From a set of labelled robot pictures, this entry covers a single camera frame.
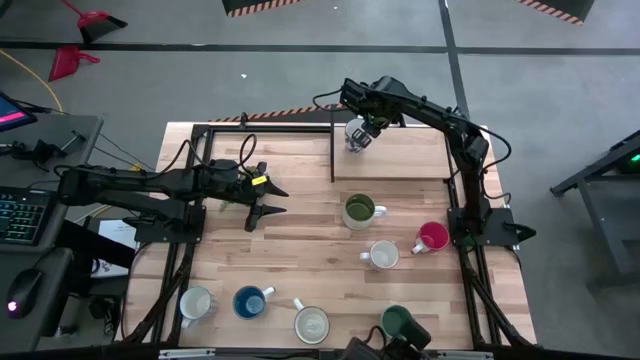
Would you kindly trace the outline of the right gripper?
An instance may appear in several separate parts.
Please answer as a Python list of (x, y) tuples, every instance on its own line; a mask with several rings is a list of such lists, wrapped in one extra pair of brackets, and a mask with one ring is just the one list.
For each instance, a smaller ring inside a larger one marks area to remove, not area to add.
[(369, 133), (358, 126), (353, 128), (349, 133), (350, 150), (365, 149), (371, 143), (370, 136), (377, 138), (390, 125), (400, 124), (400, 112), (389, 100), (350, 78), (345, 78), (341, 86), (340, 103), (364, 119)]

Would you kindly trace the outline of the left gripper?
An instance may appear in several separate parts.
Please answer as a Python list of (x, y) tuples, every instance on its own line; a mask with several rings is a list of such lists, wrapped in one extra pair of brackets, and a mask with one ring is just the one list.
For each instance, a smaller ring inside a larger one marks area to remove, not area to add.
[(231, 170), (214, 169), (212, 166), (197, 166), (197, 191), (204, 197), (223, 200), (231, 203), (252, 205), (246, 218), (244, 230), (253, 232), (258, 221), (267, 215), (286, 212), (285, 208), (254, 203), (260, 197), (270, 194), (279, 197), (288, 197), (289, 194), (277, 187), (266, 172), (267, 163), (258, 162), (255, 166), (248, 167), (248, 173), (242, 175), (235, 168), (234, 160), (224, 160), (231, 165)]

